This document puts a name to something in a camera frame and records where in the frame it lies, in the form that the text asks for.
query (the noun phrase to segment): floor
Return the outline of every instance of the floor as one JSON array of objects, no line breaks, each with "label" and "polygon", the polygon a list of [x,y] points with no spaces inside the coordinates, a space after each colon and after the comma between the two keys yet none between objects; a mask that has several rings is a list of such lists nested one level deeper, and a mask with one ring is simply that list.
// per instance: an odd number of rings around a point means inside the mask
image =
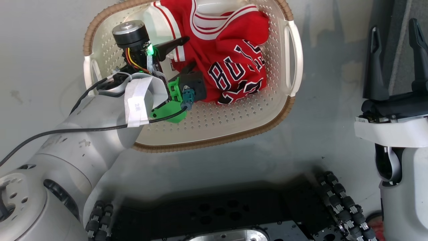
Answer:
[{"label": "floor", "polygon": [[281,185],[318,169],[333,171],[366,214],[380,209],[374,145],[355,137],[353,123],[363,102],[368,30],[375,23],[388,28],[384,11],[389,3],[288,2],[303,42],[305,68],[286,120],[272,131],[226,145],[165,154],[125,151],[91,194],[84,219],[96,199],[151,206],[178,197]]},{"label": "floor", "polygon": [[[0,88],[0,111],[6,113],[0,115],[1,156],[65,119],[84,92],[86,28],[114,2],[5,1],[0,21],[14,20],[8,31],[16,38],[0,39],[7,46],[0,48],[7,59],[0,66],[7,80]],[[290,115],[272,131],[226,145],[166,154],[125,151],[95,187],[84,219],[97,199],[155,205],[176,197],[285,184],[315,169],[333,171],[365,214],[380,209],[374,146],[355,137],[353,122],[363,102],[368,30],[374,24],[388,29],[391,1],[287,2],[300,31],[305,65]],[[0,175],[26,162],[45,140],[20,150]]]}]

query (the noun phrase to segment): green led light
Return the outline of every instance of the green led light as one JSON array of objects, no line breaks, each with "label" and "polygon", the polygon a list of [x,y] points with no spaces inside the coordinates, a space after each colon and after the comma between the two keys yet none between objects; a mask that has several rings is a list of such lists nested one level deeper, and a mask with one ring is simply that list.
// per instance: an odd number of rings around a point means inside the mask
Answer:
[{"label": "green led light", "polygon": [[147,54],[148,55],[153,55],[155,52],[154,52],[154,50],[153,50],[153,45],[149,45],[148,47],[147,47]]}]

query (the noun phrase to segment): basket handle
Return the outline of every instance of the basket handle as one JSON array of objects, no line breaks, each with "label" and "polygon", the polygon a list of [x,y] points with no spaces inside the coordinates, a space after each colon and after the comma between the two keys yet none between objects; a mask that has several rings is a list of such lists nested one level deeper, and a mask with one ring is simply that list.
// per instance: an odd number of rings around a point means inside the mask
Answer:
[{"label": "basket handle", "polygon": [[291,97],[294,97],[300,88],[303,77],[303,48],[300,40],[299,30],[294,21],[287,21],[285,26],[285,62],[290,62],[290,42],[288,34],[291,36],[294,50],[294,77],[293,82],[290,81],[290,65],[285,65],[285,84],[284,91]]}]

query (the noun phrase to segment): white laundry basket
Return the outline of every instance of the white laundry basket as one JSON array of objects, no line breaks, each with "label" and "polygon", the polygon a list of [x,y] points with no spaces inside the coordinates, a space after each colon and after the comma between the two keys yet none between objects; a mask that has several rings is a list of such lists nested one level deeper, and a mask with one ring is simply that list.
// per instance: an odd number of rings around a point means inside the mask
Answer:
[{"label": "white laundry basket", "polygon": [[[139,19],[150,2],[128,0],[104,9],[94,18],[83,45],[86,87],[111,74],[116,66],[125,64],[111,30],[121,22]],[[302,44],[293,14],[285,0],[247,0],[245,3],[257,5],[270,19],[269,39],[263,47],[267,86],[229,105],[197,102],[178,124],[164,121],[146,125],[135,149],[156,153],[219,145],[264,133],[285,119],[303,74]]]}]

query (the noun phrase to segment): chicago bulls jersey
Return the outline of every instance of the chicago bulls jersey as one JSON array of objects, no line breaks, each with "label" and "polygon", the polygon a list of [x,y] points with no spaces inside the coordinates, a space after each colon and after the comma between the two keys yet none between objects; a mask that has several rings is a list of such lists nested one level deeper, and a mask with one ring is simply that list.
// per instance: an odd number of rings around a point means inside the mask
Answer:
[{"label": "chicago bulls jersey", "polygon": [[229,104],[266,86],[260,45],[268,39],[268,18],[253,4],[223,16],[196,12],[196,0],[160,0],[150,8],[167,23],[172,38],[190,40],[173,50],[174,68],[196,61],[207,88],[206,102]]}]

